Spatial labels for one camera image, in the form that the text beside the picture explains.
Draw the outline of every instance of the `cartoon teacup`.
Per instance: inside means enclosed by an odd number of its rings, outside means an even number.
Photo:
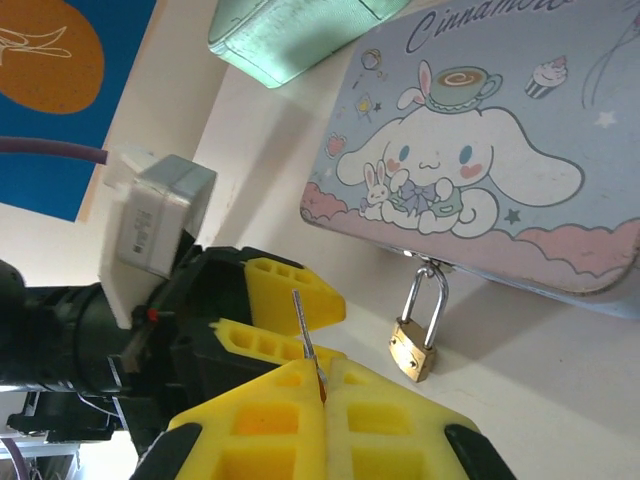
[[[437,74],[431,84],[427,107],[438,112],[460,113],[478,106],[498,91],[501,75],[489,75],[478,67],[456,67]]]

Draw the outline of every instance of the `padlock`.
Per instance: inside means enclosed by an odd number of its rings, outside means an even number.
[[[435,277],[440,288],[438,303],[426,330],[411,318],[413,306],[420,290],[420,282],[425,276],[428,278]],[[400,369],[414,382],[423,381],[431,371],[436,356],[436,348],[433,346],[433,342],[448,298],[449,285],[442,270],[433,261],[426,261],[416,272],[404,310],[402,315],[397,318],[391,340],[389,340],[389,349],[393,359]]]

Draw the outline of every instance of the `white table surface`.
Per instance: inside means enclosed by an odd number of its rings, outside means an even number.
[[[219,173],[200,240],[314,269],[348,301],[346,321],[314,341],[469,416],[518,478],[640,478],[638,322],[455,272],[433,373],[416,386],[395,366],[387,342],[417,261],[308,226],[298,210],[352,51],[276,90],[227,70],[195,156]],[[435,295],[423,289],[416,319]]]

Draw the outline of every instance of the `blue poster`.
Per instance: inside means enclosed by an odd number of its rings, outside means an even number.
[[[0,135],[101,148],[154,5],[0,2]],[[0,202],[75,221],[94,168],[0,154]]]

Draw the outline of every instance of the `orange circle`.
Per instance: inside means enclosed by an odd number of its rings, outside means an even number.
[[[0,2],[0,93],[40,112],[76,113],[96,99],[103,76],[100,38],[74,7]]]

